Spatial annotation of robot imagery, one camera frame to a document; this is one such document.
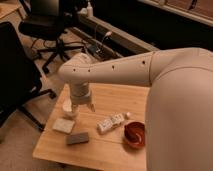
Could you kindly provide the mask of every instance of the wooden tabletop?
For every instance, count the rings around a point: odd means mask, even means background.
[[[10,15],[21,7],[19,4],[0,3],[0,19]]]
[[[145,148],[135,150],[124,143],[124,126],[100,135],[97,123],[110,115],[128,111],[132,116],[125,124],[132,121],[144,122],[149,89],[109,84],[91,84],[90,87],[96,111],[92,112],[86,106],[80,106],[72,130],[72,133],[87,131],[89,142],[67,146],[65,143],[67,135],[52,130],[55,120],[65,116],[62,104],[69,97],[69,88],[65,86],[34,149],[33,156],[98,170],[145,171]]]

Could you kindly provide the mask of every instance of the sponge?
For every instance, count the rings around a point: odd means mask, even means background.
[[[72,131],[74,124],[75,121],[58,118],[53,124],[53,130],[69,134]]]

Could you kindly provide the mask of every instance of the black chair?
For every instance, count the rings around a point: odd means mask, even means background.
[[[68,13],[64,13],[62,8],[66,4],[61,4],[63,0],[30,0],[29,5],[25,0],[19,0],[27,14],[19,25],[19,31],[30,37],[48,41],[55,41],[55,47],[38,50],[38,53],[53,52],[42,66],[44,73],[49,73],[47,66],[59,55],[64,61],[69,59],[65,53],[67,50],[82,49],[82,45],[67,46],[59,37],[65,33],[65,28],[74,27],[78,24],[77,8],[73,4],[69,7]]]
[[[43,90],[41,74],[30,60],[11,23],[0,23],[0,127],[16,110],[20,110],[33,123],[43,130],[41,124],[23,105],[38,96],[49,94],[56,97],[51,90]]]

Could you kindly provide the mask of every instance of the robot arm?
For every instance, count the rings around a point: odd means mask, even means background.
[[[111,83],[136,86],[151,86],[156,77],[177,57],[191,55],[195,49],[176,49],[148,52],[131,57],[98,62],[91,56],[79,53],[64,63],[59,75],[72,89],[70,98],[72,111],[78,105],[92,105],[92,94],[88,83]]]
[[[62,65],[73,109],[91,104],[89,83],[151,86],[147,98],[147,171],[213,170],[213,53],[174,49],[96,63],[78,54]]]

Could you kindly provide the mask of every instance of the wooden bowl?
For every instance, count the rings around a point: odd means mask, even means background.
[[[124,126],[124,141],[132,148],[145,146],[145,125],[141,122],[131,122]]]

